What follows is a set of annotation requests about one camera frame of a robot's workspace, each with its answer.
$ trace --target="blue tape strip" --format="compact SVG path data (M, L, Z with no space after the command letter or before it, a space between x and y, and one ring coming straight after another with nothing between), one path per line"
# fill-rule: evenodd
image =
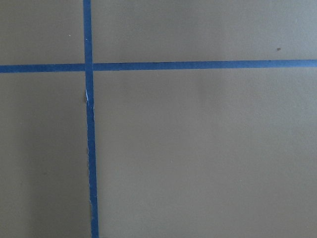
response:
M212 69L212 68L280 68L317 67L316 59L303 60L236 60L185 62L95 63L94 71L159 70L159 69Z
M87 95L87 137L88 137L88 164L89 188L91 203L91 237L99 237L98 228L98 201L97 201L97 168L95 148L95 116L94 116L94 73L93 47L91 29L91 2L83 0L84 7L84 37L85 37L85 74Z
M85 52L85 57L92 57L92 48L87 50L90 52ZM85 64L0 65L0 73L81 72L86 71L87 63L92 60L85 60ZM94 63L93 71L283 67L317 67L317 59Z
M69 63L69 64L0 65L0 73L78 72L78 71L85 71L85 64Z

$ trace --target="blue painter's tape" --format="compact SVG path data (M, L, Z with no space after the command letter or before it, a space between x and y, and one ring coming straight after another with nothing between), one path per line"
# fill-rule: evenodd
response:
M91 203L91 237L99 237L98 228L98 201L97 201L97 168L95 148L95 116L94 116L94 73L93 73L93 47L91 29L91 2L83 0L84 7L84 42L85 42L85 74L87 96L87 139L89 188Z
M79 72L79 71L85 71L85 65L83 63L0 65L0 73Z
M94 71L280 67L317 67L317 59L95 63Z

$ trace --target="vertical tape strip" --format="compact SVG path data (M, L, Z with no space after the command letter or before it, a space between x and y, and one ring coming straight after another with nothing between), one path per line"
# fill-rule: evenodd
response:
M93 47L91 29L91 1L83 0L84 7L84 37L85 37L85 74L87 95L87 136L88 136L88 164L89 189L91 203L91 237L99 237L98 229L98 201L97 201L97 169L95 148L95 119L94 119L94 73Z

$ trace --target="wall surface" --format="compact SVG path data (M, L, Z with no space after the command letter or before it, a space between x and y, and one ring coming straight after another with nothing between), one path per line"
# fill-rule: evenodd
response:
M91 4L94 63L317 59L315 0ZM91 237L83 10L1 1L1 238ZM95 71L100 237L316 238L316 65Z

